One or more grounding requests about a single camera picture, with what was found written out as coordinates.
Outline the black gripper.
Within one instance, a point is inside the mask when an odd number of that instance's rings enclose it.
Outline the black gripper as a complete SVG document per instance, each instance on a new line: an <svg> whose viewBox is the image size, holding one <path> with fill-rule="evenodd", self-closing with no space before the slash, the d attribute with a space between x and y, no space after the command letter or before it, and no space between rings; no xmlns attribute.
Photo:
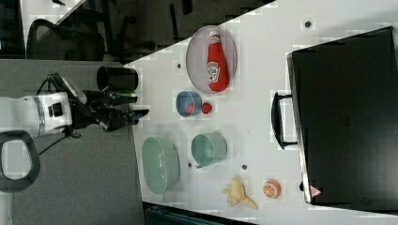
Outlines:
<svg viewBox="0 0 398 225"><path fill-rule="evenodd" d="M121 97L101 91L85 90L81 94L70 94L71 127L87 128L98 124L105 131L114 131L130 123L138 123L149 113L149 109L120 110L118 105L136 103L137 97Z"/></svg>

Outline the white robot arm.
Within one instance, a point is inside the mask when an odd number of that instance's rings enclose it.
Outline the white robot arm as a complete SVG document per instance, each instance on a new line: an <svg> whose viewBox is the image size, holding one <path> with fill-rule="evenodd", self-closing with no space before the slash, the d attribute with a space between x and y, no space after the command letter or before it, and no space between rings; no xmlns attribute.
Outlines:
<svg viewBox="0 0 398 225"><path fill-rule="evenodd" d="M1 175L1 190L17 192L31 186L40 171L36 137L62 133L66 138L76 129L98 124L111 132L134 126L149 113L145 110L118 110L117 105L136 101L135 97L107 96L101 92L84 91L75 95L62 91L50 95L26 96L1 99L1 144L16 141L24 144L30 157L31 167L19 179Z"/></svg>

